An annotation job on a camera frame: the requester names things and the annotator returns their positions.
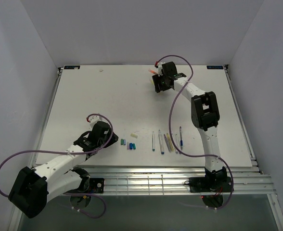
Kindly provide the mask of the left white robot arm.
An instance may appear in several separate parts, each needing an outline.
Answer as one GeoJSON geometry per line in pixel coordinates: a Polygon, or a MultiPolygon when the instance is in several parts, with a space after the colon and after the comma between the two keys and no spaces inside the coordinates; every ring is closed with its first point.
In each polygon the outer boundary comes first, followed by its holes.
{"type": "Polygon", "coordinates": [[[43,165],[21,169],[9,193],[9,201],[28,218],[36,217],[49,201],[64,193],[74,194],[79,203],[84,201],[88,205],[90,193],[103,192],[104,181],[92,179],[79,165],[96,155],[99,148],[107,148],[117,141],[118,136],[108,123],[96,122],[65,154],[43,165]]]}

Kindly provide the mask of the blue cap white marker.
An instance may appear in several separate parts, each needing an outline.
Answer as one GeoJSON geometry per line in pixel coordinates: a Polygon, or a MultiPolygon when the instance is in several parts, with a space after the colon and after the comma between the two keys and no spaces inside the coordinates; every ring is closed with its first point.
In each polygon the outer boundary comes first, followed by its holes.
{"type": "Polygon", "coordinates": [[[160,130],[158,130],[158,139],[159,139],[159,146],[160,146],[160,153],[164,154],[164,145],[163,145],[163,139],[162,139],[162,133],[160,130]]]}

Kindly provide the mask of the blue ballpoint pen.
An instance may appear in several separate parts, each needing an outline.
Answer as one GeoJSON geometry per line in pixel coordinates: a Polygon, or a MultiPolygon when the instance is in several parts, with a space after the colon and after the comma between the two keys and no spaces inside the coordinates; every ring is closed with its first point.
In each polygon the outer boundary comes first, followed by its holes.
{"type": "Polygon", "coordinates": [[[180,133],[180,149],[183,150],[183,140],[182,140],[182,127],[179,127],[179,133],[180,133]]]}

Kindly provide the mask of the yellow highlighter pen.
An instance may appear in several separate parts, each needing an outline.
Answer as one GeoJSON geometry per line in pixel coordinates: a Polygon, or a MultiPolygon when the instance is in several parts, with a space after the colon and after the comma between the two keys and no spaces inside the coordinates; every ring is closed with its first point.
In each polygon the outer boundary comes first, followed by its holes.
{"type": "Polygon", "coordinates": [[[174,151],[173,144],[172,144],[172,141],[171,141],[171,137],[168,133],[167,133],[167,140],[168,140],[168,143],[169,143],[169,146],[170,146],[170,151],[173,152],[174,151]]]}

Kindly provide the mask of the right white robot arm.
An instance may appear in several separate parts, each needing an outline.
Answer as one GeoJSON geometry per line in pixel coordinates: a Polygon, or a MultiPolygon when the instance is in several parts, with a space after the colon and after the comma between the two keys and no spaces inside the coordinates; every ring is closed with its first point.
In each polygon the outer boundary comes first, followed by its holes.
{"type": "Polygon", "coordinates": [[[191,103],[191,120],[197,128],[205,153],[205,176],[189,178],[185,184],[190,192],[229,193],[233,191],[232,178],[220,159],[217,127],[220,119],[214,92],[199,89],[183,74],[178,73],[174,62],[155,63],[157,74],[153,76],[155,92],[173,89],[191,103]]]}

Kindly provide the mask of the lavender acrylic marker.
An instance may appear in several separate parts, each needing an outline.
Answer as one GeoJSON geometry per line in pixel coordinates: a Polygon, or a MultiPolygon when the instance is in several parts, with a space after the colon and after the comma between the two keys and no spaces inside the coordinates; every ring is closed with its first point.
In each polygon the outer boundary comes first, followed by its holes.
{"type": "Polygon", "coordinates": [[[177,142],[176,142],[177,140],[176,140],[176,138],[175,138],[175,136],[174,136],[174,134],[173,134],[173,133],[172,133],[171,138],[172,138],[172,140],[174,141],[173,146],[174,146],[175,153],[176,153],[176,154],[178,154],[178,150],[177,150],[177,142]]]}

